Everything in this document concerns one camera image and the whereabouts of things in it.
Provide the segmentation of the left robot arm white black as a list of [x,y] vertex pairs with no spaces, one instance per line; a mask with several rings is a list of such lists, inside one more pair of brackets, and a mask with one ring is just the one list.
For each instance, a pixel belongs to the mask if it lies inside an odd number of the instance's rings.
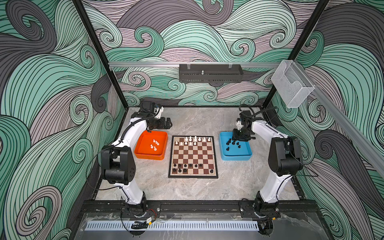
[[146,207],[145,193],[135,180],[136,164],[133,156],[141,134],[156,129],[167,130],[172,126],[171,119],[162,117],[161,113],[136,112],[121,136],[111,145],[102,148],[101,177],[122,191],[126,204],[141,209]]

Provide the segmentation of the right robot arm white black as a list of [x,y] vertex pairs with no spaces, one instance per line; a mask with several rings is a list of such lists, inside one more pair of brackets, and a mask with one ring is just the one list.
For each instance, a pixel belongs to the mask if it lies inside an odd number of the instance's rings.
[[280,193],[287,182],[304,167],[301,142],[299,138],[281,133],[258,115],[266,111],[255,112],[250,106],[239,106],[239,118],[233,129],[233,140],[248,142],[255,135],[260,136],[270,145],[268,155],[269,176],[257,193],[256,209],[276,207]]

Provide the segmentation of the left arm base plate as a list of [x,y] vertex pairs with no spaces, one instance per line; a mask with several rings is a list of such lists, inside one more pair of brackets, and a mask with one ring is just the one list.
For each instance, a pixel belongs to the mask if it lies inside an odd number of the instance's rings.
[[161,212],[161,202],[158,201],[149,201],[139,205],[122,203],[121,207],[122,217],[130,219],[146,219],[149,217],[154,217],[156,219]]

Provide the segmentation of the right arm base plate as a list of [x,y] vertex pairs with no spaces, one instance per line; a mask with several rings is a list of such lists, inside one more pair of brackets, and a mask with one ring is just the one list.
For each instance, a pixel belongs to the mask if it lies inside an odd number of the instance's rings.
[[278,202],[265,203],[256,199],[255,201],[241,200],[239,208],[242,218],[253,219],[278,219],[281,217],[278,210]]

